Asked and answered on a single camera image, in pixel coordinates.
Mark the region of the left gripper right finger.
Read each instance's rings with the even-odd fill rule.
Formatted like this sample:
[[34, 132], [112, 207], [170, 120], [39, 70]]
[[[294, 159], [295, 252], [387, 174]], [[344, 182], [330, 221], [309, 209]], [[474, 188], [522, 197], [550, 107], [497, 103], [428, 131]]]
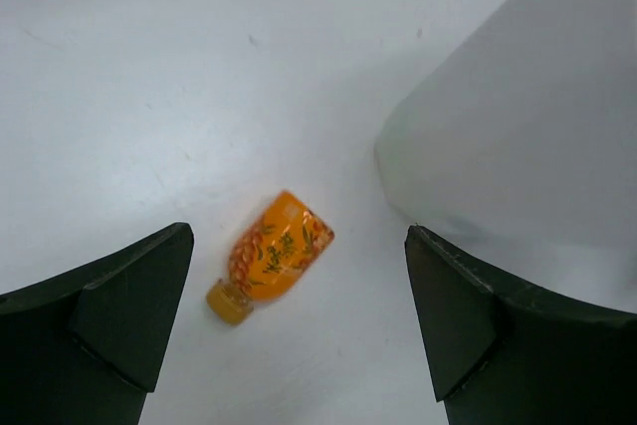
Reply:
[[452, 424], [632, 424], [636, 317], [575, 300], [413, 225], [407, 269]]

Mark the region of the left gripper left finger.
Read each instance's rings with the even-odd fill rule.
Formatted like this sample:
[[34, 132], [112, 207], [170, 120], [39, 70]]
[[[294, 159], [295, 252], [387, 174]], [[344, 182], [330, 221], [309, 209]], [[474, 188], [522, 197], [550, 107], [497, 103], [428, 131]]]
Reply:
[[193, 253], [189, 224], [1, 297], [4, 424], [136, 424]]

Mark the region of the white octagonal bin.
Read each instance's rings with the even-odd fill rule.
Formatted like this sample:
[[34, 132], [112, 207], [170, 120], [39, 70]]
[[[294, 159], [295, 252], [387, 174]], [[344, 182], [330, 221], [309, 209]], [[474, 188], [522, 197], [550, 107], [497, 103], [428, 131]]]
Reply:
[[389, 117], [388, 202], [560, 294], [636, 309], [636, 0], [507, 0]]

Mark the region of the orange juice bottle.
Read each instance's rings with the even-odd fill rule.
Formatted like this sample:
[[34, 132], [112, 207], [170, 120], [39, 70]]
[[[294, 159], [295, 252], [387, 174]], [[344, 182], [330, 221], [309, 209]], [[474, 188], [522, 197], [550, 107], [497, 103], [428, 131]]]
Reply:
[[229, 325], [282, 298], [334, 240], [334, 232], [284, 190], [230, 250], [226, 276], [208, 291], [210, 310]]

